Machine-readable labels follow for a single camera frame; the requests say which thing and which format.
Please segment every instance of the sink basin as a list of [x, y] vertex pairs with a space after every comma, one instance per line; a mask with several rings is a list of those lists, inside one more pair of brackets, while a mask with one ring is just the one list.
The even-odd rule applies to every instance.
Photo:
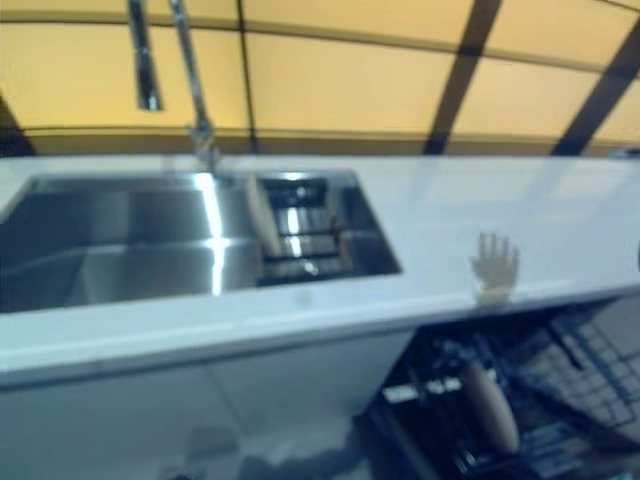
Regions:
[[247, 176], [32, 180], [0, 224], [2, 311], [399, 271], [352, 174], [260, 179], [282, 257], [256, 233]]

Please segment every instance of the dishwasher rack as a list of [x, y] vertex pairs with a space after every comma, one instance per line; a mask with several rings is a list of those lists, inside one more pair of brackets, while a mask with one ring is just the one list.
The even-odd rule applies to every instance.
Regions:
[[[636, 420], [640, 376], [593, 322], [607, 304], [424, 327], [373, 409], [386, 409], [444, 478], [556, 478], [590, 449], [640, 450], [617, 433]], [[497, 452], [471, 413], [458, 378], [470, 361], [508, 399], [517, 455]]]

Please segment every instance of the open dishwasher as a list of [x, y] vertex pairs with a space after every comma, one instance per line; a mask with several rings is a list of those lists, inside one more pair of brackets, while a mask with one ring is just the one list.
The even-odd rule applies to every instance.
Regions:
[[640, 378], [593, 321], [609, 303], [422, 328], [368, 412], [398, 478], [630, 478]]

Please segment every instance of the white countertop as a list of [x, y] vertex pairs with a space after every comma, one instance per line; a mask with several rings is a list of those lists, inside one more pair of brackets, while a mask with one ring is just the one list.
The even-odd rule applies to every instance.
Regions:
[[[39, 173], [185, 169], [189, 155], [4, 159], [0, 210]], [[233, 169], [351, 169], [399, 260], [391, 276], [0, 316], [6, 381], [233, 355], [477, 310], [482, 232], [520, 250], [511, 307], [640, 290], [640, 163], [548, 157], [228, 157]]]

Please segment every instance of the pull-down faucet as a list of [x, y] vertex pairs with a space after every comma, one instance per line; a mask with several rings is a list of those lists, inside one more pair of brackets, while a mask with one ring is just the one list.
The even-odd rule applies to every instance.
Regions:
[[[138, 87], [138, 106], [145, 110], [162, 110], [160, 93], [157, 87], [151, 46], [147, 33], [147, 22], [144, 12], [144, 0], [128, 0], [129, 23], [133, 48], [135, 51], [136, 80]], [[189, 35], [189, 21], [183, 0], [169, 0], [173, 24], [178, 32], [180, 49], [187, 71], [187, 81], [196, 118], [195, 124], [189, 127], [191, 140], [198, 160], [214, 176], [220, 161], [220, 150], [215, 142], [215, 129], [204, 106], [202, 87], [198, 78], [196, 59]]]

